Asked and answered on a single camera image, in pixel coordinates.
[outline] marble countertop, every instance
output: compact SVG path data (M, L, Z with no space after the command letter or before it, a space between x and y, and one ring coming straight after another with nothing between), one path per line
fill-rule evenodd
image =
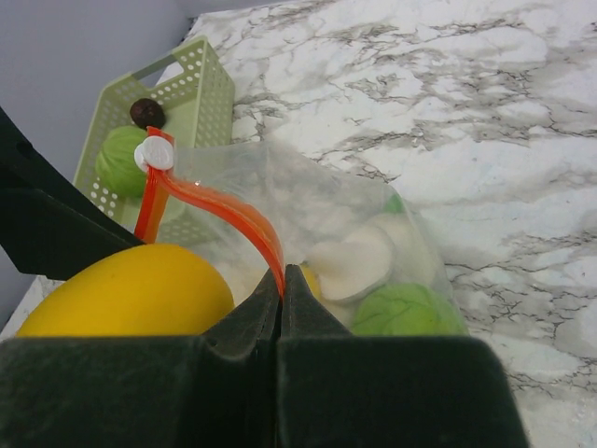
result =
M234 141L421 211L537 448L597 446L597 3L324 0L206 14ZM3 332L55 287L35 280Z

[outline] green basket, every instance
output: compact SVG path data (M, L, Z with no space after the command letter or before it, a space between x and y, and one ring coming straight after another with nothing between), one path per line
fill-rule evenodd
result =
M183 72L153 88L140 82L173 63L179 63ZM163 130L174 135L178 146L219 147L230 142L234 83L202 36L104 87L95 106L74 184L100 210L129 230L134 228L141 201L121 198L110 191L95 174L94 167L108 133L118 126L134 124L129 109L140 98L153 98L162 105L167 118ZM159 240L192 245L205 236L196 222L187 215L182 203L170 200L160 225Z

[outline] brown ball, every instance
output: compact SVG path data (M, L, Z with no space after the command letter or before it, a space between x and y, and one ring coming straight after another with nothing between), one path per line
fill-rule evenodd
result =
M161 129L166 124L164 109L150 98L141 98L135 101L131 106L129 114L131 114L134 124L141 129L146 129L147 126Z

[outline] ziplock bag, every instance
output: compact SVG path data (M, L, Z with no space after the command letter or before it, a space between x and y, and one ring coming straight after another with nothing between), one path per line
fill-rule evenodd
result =
M283 294L291 263L355 334L467 334L443 263L396 191L284 145L178 147L172 169L150 167L135 234L181 244L177 228L237 304L268 267Z

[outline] yellow object in bag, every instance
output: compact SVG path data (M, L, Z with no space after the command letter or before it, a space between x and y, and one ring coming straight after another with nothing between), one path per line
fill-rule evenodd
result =
M58 287L17 336L201 334L233 307L228 285L207 261L178 245L140 245Z

